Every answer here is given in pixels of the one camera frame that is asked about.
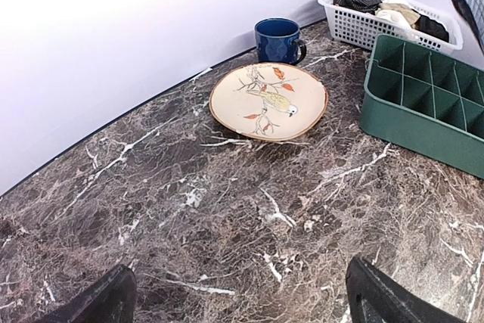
orange leaf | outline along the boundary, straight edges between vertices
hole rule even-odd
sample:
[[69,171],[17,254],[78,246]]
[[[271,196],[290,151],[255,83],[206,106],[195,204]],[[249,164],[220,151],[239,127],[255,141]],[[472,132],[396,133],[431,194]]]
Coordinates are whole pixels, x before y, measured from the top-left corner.
[[282,72],[281,70],[279,70],[277,67],[272,67],[274,69],[274,73],[275,75],[279,78],[279,79],[283,79],[284,78],[284,72]]
[[293,86],[289,85],[288,83],[283,83],[282,87],[286,90],[294,92]]

white vein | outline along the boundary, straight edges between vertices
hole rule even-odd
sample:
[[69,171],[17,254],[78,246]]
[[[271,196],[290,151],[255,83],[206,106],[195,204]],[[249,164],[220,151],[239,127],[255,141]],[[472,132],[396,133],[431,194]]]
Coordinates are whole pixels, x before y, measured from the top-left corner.
[[275,201],[275,199],[263,188],[260,188],[262,193],[271,201],[272,206],[274,206],[274,213],[271,215],[267,216],[269,221],[272,221],[274,219],[280,219],[281,221],[287,223],[289,227],[296,227],[296,221],[291,219],[288,215],[285,213],[282,213],[281,210],[279,209],[278,203]]
[[397,266],[395,267],[395,270],[393,270],[393,274],[392,274],[392,276],[390,276],[392,279],[395,279],[396,273],[397,273],[397,272],[399,272],[399,269],[400,269],[400,268],[399,268],[399,266],[397,265]]
[[160,222],[158,224],[158,228],[162,228],[164,225],[166,225],[168,222],[172,221],[183,209],[182,207],[179,207],[174,213],[172,213],[168,218],[166,218],[164,221]]
[[237,273],[237,271],[229,272],[228,274],[224,274],[224,275],[214,275],[214,276],[208,276],[207,274],[202,274],[198,278],[198,281],[205,281],[205,280],[211,280],[211,279],[227,278],[229,276],[232,276],[235,273]]
[[271,273],[275,276],[275,279],[281,283],[282,282],[282,275],[278,270],[275,268],[274,263],[271,261],[271,256],[268,255],[267,253],[264,253],[264,256],[262,257],[264,261],[267,263],[269,270]]
[[62,217],[72,206],[74,206],[77,201],[90,189],[91,186],[93,186],[94,183],[99,179],[99,177],[106,172],[109,168],[114,166],[115,164],[118,164],[119,162],[124,163],[126,162],[126,153],[128,153],[131,149],[133,149],[137,144],[141,143],[143,140],[146,138],[150,137],[152,134],[163,128],[165,125],[171,123],[175,118],[172,118],[168,120],[166,123],[163,123],[161,125],[158,125],[156,128],[150,130],[146,134],[144,134],[142,137],[140,137],[138,140],[132,142],[132,143],[124,143],[120,142],[119,144],[123,145],[124,148],[121,151],[121,154],[113,160],[111,163],[107,164],[103,169],[99,170],[96,172],[94,175],[91,175],[91,178],[89,178],[88,184],[73,198],[73,200],[62,210],[60,214],[55,216],[54,221],[57,221],[60,217]]
[[306,220],[304,222],[304,231],[311,232],[314,225],[315,225],[314,221],[312,221],[310,219]]
[[338,186],[334,189],[334,191],[332,191],[325,199],[324,199],[324,202],[328,202],[329,200],[331,200],[332,198],[336,197],[340,192],[341,192],[341,188],[343,188],[343,183],[345,181],[345,177],[341,177],[341,182],[338,184]]
[[139,219],[133,219],[133,222],[131,225],[124,225],[122,228],[118,228],[118,241],[119,245],[122,246],[126,242],[126,240],[129,239],[129,234],[135,230],[136,227],[138,227],[140,220]]
[[10,241],[12,241],[11,236],[8,236],[7,238],[5,238],[5,242],[3,243],[2,248],[5,247],[5,245],[7,245]]
[[176,281],[176,280],[169,280],[169,279],[160,279],[156,276],[144,274],[149,276],[150,278],[157,279],[159,281],[164,281],[166,283],[181,285],[182,287],[189,287],[190,289],[197,290],[197,291],[204,291],[210,294],[227,294],[227,295],[235,295],[235,291],[229,289],[221,289],[219,287],[204,287],[203,285],[196,285],[192,283],[185,283],[183,281]]
[[138,259],[133,259],[129,263],[128,268],[130,268],[134,272],[136,270],[135,265],[138,263],[138,261],[139,261]]
[[448,223],[448,226],[450,228],[453,228],[454,230],[457,229],[459,227],[459,221],[455,221],[455,222],[449,222]]
[[457,250],[456,248],[452,247],[451,245],[447,244],[443,239],[440,238],[440,241],[444,244],[445,247],[447,247],[450,251],[453,253],[456,253],[457,255],[460,255],[464,258],[465,263],[467,266],[472,268],[473,262],[470,259],[469,255],[466,254],[464,248],[462,247],[460,250]]
[[381,246],[378,247],[377,254],[375,255],[375,258],[373,259],[373,261],[371,262],[371,265],[374,266],[378,262],[378,256],[380,255],[380,251],[381,251]]
[[[484,226],[482,226],[482,225],[475,224],[475,225],[471,225],[470,227],[477,228],[484,233]],[[471,277],[471,279],[470,279],[470,283],[473,287],[473,294],[472,294],[472,298],[470,299],[470,302],[469,302],[469,312],[467,313],[466,322],[469,322],[470,319],[472,318],[474,305],[476,304],[476,298],[477,298],[477,292],[479,290],[479,282],[480,282],[480,279],[481,279],[481,268],[482,268],[483,262],[484,262],[484,249],[482,250],[481,260],[477,263],[476,272],[474,272],[474,274],[473,274],[473,277],[475,277],[475,278],[472,279],[472,277]]]
[[0,287],[3,287],[4,285],[13,285],[13,284],[18,284],[20,283],[19,281],[6,281],[4,283],[0,283]]
[[470,303],[469,303],[469,312],[467,313],[467,318],[466,318],[467,322],[469,322],[470,319],[472,318],[474,304],[476,303],[476,298],[477,298],[477,291],[479,290],[479,282],[481,280],[481,268],[482,268],[483,262],[484,262],[484,250],[482,250],[481,260],[477,263],[476,272],[474,273],[474,275],[476,276],[476,279],[473,282],[473,284],[471,282],[471,284],[473,285],[474,292],[472,294],[472,299],[470,300]]
[[49,298],[51,298],[52,302],[55,302],[54,294],[52,293],[51,287],[48,286],[48,282],[44,280],[44,288],[48,293]]
[[189,207],[198,208],[200,206],[200,202],[203,199],[203,195],[205,194],[205,188],[194,188],[193,190],[189,191],[188,193],[184,193],[187,200],[185,204]]
[[203,102],[202,104],[198,104],[198,105],[195,105],[193,106],[191,109],[193,110],[194,112],[194,115],[195,116],[199,116],[200,115],[200,112],[209,104],[209,101],[205,101]]
[[5,309],[5,308],[8,308],[10,306],[16,306],[16,305],[17,305],[16,302],[10,302],[9,304],[6,304],[4,306],[0,306],[0,310]]
[[98,163],[98,155],[92,155],[92,153],[89,151],[88,146],[85,146],[85,152],[88,154],[88,157],[92,159],[92,168],[95,170],[99,168],[99,163]]
[[350,322],[350,318],[349,318],[350,314],[351,314],[350,308],[349,308],[349,306],[347,306],[345,312],[343,313],[343,317],[341,317],[340,323],[349,323]]
[[221,147],[222,145],[227,145],[227,144],[251,145],[252,143],[250,142],[250,140],[225,139],[224,141],[220,141],[219,143],[200,144],[200,146],[202,146],[202,147]]
[[349,53],[349,52],[351,52],[351,50],[345,49],[345,50],[341,51],[340,53],[336,53],[336,54],[332,54],[332,55],[329,54],[329,55],[326,55],[326,56],[322,56],[322,57],[318,58],[316,61],[313,61],[310,64],[304,66],[304,68],[313,66],[313,65],[318,64],[319,62],[322,62],[322,61],[325,61],[325,60],[337,60],[339,57],[341,57],[344,54]]
[[358,167],[353,168],[353,169],[346,170],[345,172],[342,172],[342,173],[340,173],[338,175],[334,175],[333,177],[331,177],[329,179],[322,180],[319,183],[319,185],[315,189],[313,189],[312,191],[308,192],[308,194],[314,194],[315,192],[319,191],[321,188],[323,188],[325,185],[328,185],[331,182],[334,182],[334,181],[336,181],[338,179],[344,178],[347,175],[350,175],[350,174],[353,174],[353,173],[362,172],[365,169],[373,166],[379,160],[382,160],[384,157],[386,157],[388,155],[388,149],[389,149],[390,145],[391,144],[388,143],[385,146],[385,148],[383,149],[382,153],[380,155],[378,155],[378,156],[375,156],[371,162],[366,163],[366,164],[363,164],[362,166],[358,166]]
[[[221,147],[222,145],[227,144],[235,144],[235,145],[249,145],[252,147],[252,142],[250,140],[245,139],[233,139],[233,138],[222,138],[220,136],[211,136],[210,138],[222,140],[218,143],[212,144],[200,144],[202,147]],[[297,142],[297,141],[274,141],[273,144],[284,145],[284,144],[291,144],[291,145],[310,145],[310,143],[305,142]],[[269,143],[262,143],[259,148],[263,148],[264,146],[269,145]]]

white plastic basket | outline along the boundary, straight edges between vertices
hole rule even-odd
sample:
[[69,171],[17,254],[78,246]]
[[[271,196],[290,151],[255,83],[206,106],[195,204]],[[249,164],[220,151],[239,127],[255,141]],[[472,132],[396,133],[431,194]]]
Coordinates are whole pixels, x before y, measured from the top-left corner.
[[318,0],[318,3],[323,5],[326,11],[331,36],[342,42],[371,50],[377,36],[386,33],[443,54],[451,54],[455,50],[462,49],[462,32],[456,19],[419,2],[406,1],[414,10],[442,23],[449,34],[449,43],[417,30],[404,29],[388,20],[375,17],[373,14],[337,7],[333,5],[333,0]]

mug handle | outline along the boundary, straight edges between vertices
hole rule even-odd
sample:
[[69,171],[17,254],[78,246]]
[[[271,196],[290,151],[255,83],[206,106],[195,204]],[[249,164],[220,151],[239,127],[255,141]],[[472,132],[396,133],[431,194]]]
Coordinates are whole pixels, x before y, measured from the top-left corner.
[[299,58],[294,62],[292,65],[296,66],[299,62],[301,62],[305,57],[307,53],[307,48],[306,48],[306,43],[302,39],[294,39],[293,44],[297,44],[299,47]]

yellow bird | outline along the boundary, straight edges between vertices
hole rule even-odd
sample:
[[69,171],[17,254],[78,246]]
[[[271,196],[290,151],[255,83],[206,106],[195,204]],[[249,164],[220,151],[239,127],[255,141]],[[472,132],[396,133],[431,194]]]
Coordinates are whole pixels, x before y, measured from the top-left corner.
[[297,113],[297,107],[292,105],[290,101],[283,95],[275,92],[247,90],[247,94],[259,96],[264,101],[264,110],[267,111],[267,106],[272,107],[280,113],[288,113],[289,117]]

